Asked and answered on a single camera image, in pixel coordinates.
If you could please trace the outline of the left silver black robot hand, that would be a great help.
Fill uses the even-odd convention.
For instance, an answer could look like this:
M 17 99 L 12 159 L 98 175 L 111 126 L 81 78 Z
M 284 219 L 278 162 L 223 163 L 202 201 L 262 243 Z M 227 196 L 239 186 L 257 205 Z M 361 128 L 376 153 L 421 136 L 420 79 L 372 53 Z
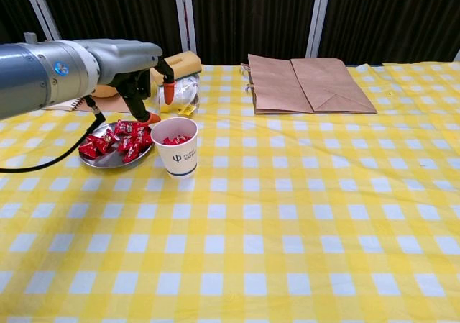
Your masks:
M 174 97 L 174 71 L 162 56 L 162 49 L 151 42 L 137 40 L 93 39 L 79 42 L 99 65 L 99 85 L 115 88 L 132 116 L 142 124 L 161 120 L 146 110 L 144 100 L 150 97 L 150 69 L 163 77 L 165 103 Z

